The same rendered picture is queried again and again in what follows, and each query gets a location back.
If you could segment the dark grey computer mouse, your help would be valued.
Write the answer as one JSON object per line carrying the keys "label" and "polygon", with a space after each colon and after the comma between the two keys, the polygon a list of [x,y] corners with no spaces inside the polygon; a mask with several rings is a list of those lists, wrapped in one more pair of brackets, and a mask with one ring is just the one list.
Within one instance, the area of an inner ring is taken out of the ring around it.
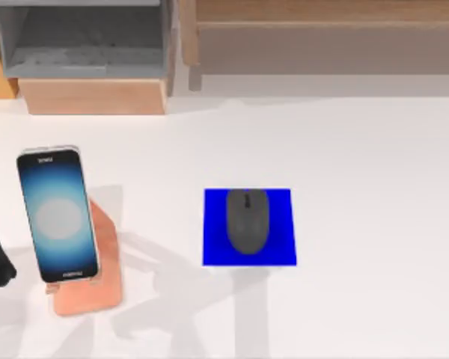
{"label": "dark grey computer mouse", "polygon": [[226,197],[227,236],[241,254],[261,251],[268,240],[269,198],[263,189],[231,189]]}

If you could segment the blue mouse pad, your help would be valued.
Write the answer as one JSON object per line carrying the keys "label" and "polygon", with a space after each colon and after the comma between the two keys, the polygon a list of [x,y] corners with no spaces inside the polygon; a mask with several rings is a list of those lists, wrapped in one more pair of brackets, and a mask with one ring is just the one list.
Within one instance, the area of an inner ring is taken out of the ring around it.
{"label": "blue mouse pad", "polygon": [[291,190],[263,189],[269,198],[270,226],[267,243],[257,254],[236,251],[227,236],[226,197],[235,188],[204,190],[203,260],[205,266],[295,266],[296,241]]}

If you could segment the salmon phone stand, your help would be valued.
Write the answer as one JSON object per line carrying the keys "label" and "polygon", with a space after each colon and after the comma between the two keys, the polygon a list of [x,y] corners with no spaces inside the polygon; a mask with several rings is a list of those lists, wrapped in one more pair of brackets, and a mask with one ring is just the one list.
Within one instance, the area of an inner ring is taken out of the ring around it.
{"label": "salmon phone stand", "polygon": [[48,284],[52,307],[59,316],[76,316],[118,306],[123,299],[117,231],[113,220],[91,201],[100,269],[87,280]]}

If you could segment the pale wooden drawer front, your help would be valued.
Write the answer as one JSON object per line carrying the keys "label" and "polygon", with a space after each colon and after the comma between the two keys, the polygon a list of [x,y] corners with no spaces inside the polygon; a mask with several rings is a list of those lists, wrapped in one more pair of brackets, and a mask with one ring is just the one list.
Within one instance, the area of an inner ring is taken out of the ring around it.
{"label": "pale wooden drawer front", "polygon": [[29,114],[164,114],[168,82],[164,79],[24,79],[18,80]]}

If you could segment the smartphone with blue screen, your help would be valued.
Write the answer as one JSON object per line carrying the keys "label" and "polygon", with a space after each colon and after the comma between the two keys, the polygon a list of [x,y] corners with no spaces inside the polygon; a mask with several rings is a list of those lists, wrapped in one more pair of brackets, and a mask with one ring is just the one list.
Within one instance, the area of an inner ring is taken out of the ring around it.
{"label": "smartphone with blue screen", "polygon": [[79,149],[26,149],[16,166],[42,280],[95,277],[100,260]]}

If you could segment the wooden open shelf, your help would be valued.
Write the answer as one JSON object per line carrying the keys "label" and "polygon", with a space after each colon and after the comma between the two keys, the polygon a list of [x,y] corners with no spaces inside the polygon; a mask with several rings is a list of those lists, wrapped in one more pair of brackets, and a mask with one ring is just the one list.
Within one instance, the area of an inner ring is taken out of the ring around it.
{"label": "wooden open shelf", "polygon": [[177,0],[190,85],[212,76],[449,76],[449,0]]}

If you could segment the grey drawer inside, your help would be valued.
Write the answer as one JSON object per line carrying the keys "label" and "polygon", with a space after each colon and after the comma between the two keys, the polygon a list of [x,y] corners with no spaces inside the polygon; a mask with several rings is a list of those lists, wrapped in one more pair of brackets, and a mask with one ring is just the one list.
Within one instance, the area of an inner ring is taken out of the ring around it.
{"label": "grey drawer inside", "polygon": [[4,74],[161,78],[174,0],[0,0]]}

